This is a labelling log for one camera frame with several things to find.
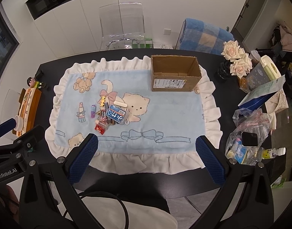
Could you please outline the red capucino candy packet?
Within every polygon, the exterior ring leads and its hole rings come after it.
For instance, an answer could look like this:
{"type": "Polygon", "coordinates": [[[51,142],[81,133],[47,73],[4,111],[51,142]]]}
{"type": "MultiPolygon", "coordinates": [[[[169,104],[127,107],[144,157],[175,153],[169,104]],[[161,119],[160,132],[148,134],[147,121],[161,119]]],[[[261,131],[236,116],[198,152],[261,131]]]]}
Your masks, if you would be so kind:
{"type": "Polygon", "coordinates": [[[112,125],[111,119],[106,116],[101,116],[95,120],[95,130],[103,135],[107,129],[112,125]]]}

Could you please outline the purple lip balm tube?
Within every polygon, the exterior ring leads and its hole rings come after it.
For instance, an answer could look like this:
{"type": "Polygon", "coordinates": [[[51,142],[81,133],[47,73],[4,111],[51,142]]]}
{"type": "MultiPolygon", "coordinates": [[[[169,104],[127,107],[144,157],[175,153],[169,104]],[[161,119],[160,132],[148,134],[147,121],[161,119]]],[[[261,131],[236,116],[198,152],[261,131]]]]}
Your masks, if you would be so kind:
{"type": "Polygon", "coordinates": [[[96,106],[93,104],[91,106],[91,118],[94,118],[96,115],[96,106]]]}

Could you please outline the yellow star hair clip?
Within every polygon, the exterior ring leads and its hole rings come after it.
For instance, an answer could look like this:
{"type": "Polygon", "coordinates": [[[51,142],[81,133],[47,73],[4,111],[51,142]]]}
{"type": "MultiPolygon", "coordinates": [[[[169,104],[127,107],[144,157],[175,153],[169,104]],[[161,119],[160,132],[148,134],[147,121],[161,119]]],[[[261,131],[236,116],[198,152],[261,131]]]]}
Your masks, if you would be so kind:
{"type": "Polygon", "coordinates": [[[99,105],[100,107],[104,107],[105,105],[105,100],[106,100],[106,96],[101,96],[100,100],[99,100],[99,105]]]}

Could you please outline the cream nail file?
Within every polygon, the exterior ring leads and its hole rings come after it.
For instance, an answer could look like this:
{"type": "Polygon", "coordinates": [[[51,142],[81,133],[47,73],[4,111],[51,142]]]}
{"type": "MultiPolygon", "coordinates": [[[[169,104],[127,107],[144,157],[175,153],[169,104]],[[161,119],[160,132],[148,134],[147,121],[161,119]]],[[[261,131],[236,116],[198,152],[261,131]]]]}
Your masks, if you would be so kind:
{"type": "Polygon", "coordinates": [[[120,106],[120,107],[122,107],[122,108],[127,108],[127,107],[128,107],[128,105],[127,105],[126,103],[124,103],[124,102],[119,102],[119,101],[114,101],[114,105],[115,105],[115,106],[120,106]]]}

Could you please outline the orange wooden desk calendar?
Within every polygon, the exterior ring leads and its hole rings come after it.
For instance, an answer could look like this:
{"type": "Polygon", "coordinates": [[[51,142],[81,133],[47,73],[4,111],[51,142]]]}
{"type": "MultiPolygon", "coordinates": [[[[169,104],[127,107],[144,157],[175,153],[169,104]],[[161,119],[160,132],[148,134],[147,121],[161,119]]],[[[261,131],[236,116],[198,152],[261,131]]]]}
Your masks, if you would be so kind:
{"type": "Polygon", "coordinates": [[[41,91],[37,88],[22,89],[19,97],[19,111],[15,117],[17,126],[12,130],[17,137],[20,137],[34,127],[40,97],[41,91]]]}

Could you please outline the black smartphone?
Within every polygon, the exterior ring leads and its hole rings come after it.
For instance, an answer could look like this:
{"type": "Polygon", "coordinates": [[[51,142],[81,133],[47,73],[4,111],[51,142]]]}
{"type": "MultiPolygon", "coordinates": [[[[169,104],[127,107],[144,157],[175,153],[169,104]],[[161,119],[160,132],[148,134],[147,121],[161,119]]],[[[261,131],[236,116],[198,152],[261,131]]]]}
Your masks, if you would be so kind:
{"type": "Polygon", "coordinates": [[[241,143],[244,147],[257,147],[258,138],[256,133],[242,132],[241,143]]]}

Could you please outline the cartoon boy figurine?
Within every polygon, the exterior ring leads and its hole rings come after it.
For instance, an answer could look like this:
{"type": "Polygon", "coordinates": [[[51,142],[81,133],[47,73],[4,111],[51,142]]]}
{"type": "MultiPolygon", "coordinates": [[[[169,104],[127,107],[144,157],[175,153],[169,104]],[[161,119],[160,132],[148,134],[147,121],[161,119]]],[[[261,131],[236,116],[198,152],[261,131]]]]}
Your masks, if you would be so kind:
{"type": "Polygon", "coordinates": [[[29,77],[27,79],[27,85],[30,88],[37,88],[39,90],[46,88],[46,83],[45,82],[40,82],[37,79],[35,79],[34,77],[29,77]]]}

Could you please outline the clear plastic bag of items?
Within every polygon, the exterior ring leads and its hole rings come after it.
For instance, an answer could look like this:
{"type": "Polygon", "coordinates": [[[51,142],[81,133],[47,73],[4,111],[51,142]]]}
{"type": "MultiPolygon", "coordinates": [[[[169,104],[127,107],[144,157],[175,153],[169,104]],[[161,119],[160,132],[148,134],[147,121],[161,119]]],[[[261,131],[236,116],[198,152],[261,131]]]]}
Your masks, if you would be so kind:
{"type": "Polygon", "coordinates": [[[227,139],[226,158],[235,159],[243,165],[256,165],[260,162],[262,143],[271,130],[271,120],[271,116],[262,109],[235,110],[233,122],[236,128],[227,139]]]}

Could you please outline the small black clip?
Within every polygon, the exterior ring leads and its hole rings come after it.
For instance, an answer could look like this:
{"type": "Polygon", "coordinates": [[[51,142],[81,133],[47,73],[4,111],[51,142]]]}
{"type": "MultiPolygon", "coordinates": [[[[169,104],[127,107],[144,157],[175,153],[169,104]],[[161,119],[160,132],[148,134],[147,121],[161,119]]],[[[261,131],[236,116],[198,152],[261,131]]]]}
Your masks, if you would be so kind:
{"type": "Polygon", "coordinates": [[[35,79],[36,80],[40,80],[42,77],[44,76],[44,72],[42,70],[40,70],[36,75],[35,75],[35,79]]]}

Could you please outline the small yellow label bottle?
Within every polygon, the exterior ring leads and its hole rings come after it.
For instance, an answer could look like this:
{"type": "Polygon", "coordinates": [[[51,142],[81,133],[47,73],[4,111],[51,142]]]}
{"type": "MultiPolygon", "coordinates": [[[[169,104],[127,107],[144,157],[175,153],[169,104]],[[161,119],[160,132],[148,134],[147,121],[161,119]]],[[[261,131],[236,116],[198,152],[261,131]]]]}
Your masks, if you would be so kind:
{"type": "Polygon", "coordinates": [[[260,158],[261,159],[274,159],[277,156],[282,156],[286,154],[286,148],[281,147],[281,148],[270,148],[270,149],[264,149],[260,148],[260,158]]]}

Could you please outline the blue cartoon frilled blanket mat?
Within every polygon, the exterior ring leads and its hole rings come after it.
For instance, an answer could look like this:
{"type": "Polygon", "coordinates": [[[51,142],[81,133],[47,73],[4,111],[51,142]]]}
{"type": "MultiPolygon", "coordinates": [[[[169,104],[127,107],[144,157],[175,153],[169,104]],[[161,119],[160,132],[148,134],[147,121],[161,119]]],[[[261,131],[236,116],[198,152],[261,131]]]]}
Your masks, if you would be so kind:
{"type": "Polygon", "coordinates": [[[214,83],[205,69],[191,92],[153,92],[149,57],[75,63],[54,87],[50,127],[45,140],[54,157],[67,156],[90,133],[99,140],[90,165],[119,175],[177,174],[203,168],[195,141],[205,135],[214,147],[222,137],[215,104],[214,83]],[[100,107],[101,96],[106,96],[100,107]],[[112,125],[101,135],[95,120],[107,116],[114,101],[128,105],[124,124],[112,125]],[[91,106],[96,115],[91,118],[91,106]]]}

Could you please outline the blue white paper pouch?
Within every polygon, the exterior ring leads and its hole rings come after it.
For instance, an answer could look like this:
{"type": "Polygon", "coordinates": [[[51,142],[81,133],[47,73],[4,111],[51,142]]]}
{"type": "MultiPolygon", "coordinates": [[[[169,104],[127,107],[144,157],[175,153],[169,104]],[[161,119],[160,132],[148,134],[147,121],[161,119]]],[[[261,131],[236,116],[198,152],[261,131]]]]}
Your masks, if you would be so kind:
{"type": "Polygon", "coordinates": [[[273,81],[258,86],[242,99],[242,101],[238,104],[238,108],[248,109],[251,111],[260,108],[283,87],[285,81],[285,75],[282,75],[273,81]]]}

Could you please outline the black flower vase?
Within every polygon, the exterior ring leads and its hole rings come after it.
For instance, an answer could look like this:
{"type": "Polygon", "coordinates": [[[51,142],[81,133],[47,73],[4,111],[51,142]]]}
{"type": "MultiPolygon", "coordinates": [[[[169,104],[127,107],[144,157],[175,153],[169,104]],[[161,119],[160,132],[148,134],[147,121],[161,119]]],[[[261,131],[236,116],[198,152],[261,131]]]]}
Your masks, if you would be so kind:
{"type": "Polygon", "coordinates": [[[217,71],[214,76],[219,82],[226,82],[231,77],[230,73],[231,61],[225,60],[219,64],[217,71]]]}

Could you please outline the brown cardboard box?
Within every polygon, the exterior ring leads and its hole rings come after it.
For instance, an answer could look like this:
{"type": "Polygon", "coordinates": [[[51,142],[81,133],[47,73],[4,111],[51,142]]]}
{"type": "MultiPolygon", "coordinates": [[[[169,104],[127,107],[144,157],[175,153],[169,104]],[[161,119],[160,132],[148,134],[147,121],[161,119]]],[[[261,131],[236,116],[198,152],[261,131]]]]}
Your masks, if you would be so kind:
{"type": "Polygon", "coordinates": [[[153,92],[191,92],[201,77],[199,62],[194,56],[151,56],[153,92]]]}

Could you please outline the pale pink rose bouquet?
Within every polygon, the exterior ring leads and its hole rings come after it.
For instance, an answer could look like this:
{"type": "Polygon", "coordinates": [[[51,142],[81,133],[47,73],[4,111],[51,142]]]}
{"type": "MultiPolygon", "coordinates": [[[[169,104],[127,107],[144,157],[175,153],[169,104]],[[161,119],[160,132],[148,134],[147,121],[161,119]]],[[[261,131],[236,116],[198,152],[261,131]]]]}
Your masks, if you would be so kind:
{"type": "Polygon", "coordinates": [[[245,52],[244,48],[241,48],[237,40],[223,43],[223,51],[221,55],[227,61],[230,61],[230,74],[242,78],[247,76],[252,70],[252,61],[249,58],[248,53],[245,52]]]}

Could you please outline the green white box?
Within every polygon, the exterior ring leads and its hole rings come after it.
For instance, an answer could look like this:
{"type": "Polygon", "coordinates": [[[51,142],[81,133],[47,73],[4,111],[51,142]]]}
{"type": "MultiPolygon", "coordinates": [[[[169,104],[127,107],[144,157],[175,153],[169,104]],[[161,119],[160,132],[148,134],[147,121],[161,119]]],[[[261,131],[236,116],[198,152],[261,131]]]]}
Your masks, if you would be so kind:
{"type": "Polygon", "coordinates": [[[133,39],[131,46],[133,49],[152,49],[153,41],[151,38],[133,39]]]}

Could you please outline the blue checked towel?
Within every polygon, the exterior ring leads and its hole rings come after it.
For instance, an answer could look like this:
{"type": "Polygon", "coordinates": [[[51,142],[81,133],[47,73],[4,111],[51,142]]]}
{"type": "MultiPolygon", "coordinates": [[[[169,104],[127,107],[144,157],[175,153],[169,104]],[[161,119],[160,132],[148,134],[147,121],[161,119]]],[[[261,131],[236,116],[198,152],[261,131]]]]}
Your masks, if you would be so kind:
{"type": "Polygon", "coordinates": [[[224,42],[234,41],[233,35],[215,25],[186,18],[176,43],[177,50],[221,55],[224,42]]]}

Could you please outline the transparent acrylic chair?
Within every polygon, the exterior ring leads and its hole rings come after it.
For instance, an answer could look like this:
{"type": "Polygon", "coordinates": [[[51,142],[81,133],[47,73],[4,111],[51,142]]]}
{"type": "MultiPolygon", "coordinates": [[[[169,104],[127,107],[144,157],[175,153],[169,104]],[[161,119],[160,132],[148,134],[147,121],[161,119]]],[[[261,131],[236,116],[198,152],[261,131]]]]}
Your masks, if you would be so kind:
{"type": "Polygon", "coordinates": [[[123,2],[99,8],[102,51],[132,49],[133,39],[145,39],[142,3],[123,2]]]}

